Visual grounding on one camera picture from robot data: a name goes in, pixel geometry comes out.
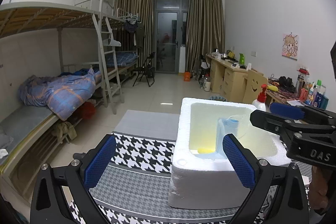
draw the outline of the metal bolt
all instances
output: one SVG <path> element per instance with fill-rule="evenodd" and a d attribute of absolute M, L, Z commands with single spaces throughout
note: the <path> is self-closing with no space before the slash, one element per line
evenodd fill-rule
<path fill-rule="evenodd" d="M 48 164 L 42 164 L 41 165 L 41 169 L 42 170 L 46 170 L 48 168 L 48 166 L 49 166 Z"/>
<path fill-rule="evenodd" d="M 292 163 L 290 164 L 290 167 L 293 168 L 293 169 L 298 169 L 298 168 L 299 168 L 299 167 L 297 166 L 297 164 L 294 163 L 294 162 L 292 162 Z"/>
<path fill-rule="evenodd" d="M 71 162 L 71 165 L 72 166 L 77 166 L 79 164 L 79 160 L 73 160 L 72 162 Z"/>
<path fill-rule="evenodd" d="M 260 160 L 259 160 L 259 164 L 260 164 L 261 166 L 266 166 L 266 165 L 268 165 L 268 161 L 267 161 L 267 160 L 264 160 L 264 159 L 260 159 Z"/>
<path fill-rule="evenodd" d="M 300 133 L 298 133 L 298 132 L 295 132 L 294 136 L 297 137 L 297 138 L 299 138 L 299 139 L 302 138 L 302 135 Z"/>

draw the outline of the white foam box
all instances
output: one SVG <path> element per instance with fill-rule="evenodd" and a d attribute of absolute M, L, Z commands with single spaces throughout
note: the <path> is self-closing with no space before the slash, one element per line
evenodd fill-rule
<path fill-rule="evenodd" d="M 201 159 L 195 151 L 215 150 L 217 121 L 239 120 L 237 138 L 258 159 L 288 166 L 279 136 L 252 126 L 253 105 L 184 98 L 172 159 L 168 202 L 175 208 L 223 209 L 239 207 L 249 193 L 227 158 Z"/>

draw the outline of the hand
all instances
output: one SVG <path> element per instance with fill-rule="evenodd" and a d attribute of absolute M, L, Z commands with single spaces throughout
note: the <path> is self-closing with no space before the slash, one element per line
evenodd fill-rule
<path fill-rule="evenodd" d="M 322 169 L 316 166 L 311 168 L 312 181 L 309 185 L 308 199 L 314 210 L 325 209 L 328 206 L 328 182 L 323 177 Z"/>

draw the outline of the brown curtain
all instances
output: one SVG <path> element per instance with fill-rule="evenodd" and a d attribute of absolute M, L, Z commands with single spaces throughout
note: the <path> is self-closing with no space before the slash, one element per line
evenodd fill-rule
<path fill-rule="evenodd" d="M 200 54 L 224 52 L 222 0 L 190 0 L 186 39 L 186 69 L 192 71 Z"/>
<path fill-rule="evenodd" d="M 139 65 L 142 65 L 146 57 L 152 52 L 153 23 L 154 23 L 154 0 L 115 0 L 114 11 L 121 8 L 133 15 L 139 14 L 140 21 L 145 29 L 145 39 L 143 47 L 138 49 Z M 134 50 L 133 33 L 126 30 L 117 30 L 114 32 L 115 40 L 121 42 L 121 51 Z"/>

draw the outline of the black folding chair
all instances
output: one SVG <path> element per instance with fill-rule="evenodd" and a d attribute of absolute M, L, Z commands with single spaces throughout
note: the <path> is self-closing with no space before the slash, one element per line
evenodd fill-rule
<path fill-rule="evenodd" d="M 154 79 L 154 74 L 155 74 L 155 68 L 152 65 L 152 59 L 155 57 L 155 52 L 152 52 L 149 56 L 147 56 L 145 62 L 143 63 L 142 67 L 137 67 L 134 69 L 134 71 L 137 71 L 137 77 L 134 81 L 133 86 L 135 85 L 135 82 L 138 80 L 139 75 L 142 73 L 140 80 L 142 79 L 142 77 L 145 75 L 146 76 L 146 80 L 148 83 L 148 86 L 151 87 L 154 83 L 155 83 L 155 79 Z M 148 78 L 153 78 L 153 83 L 149 84 Z"/>

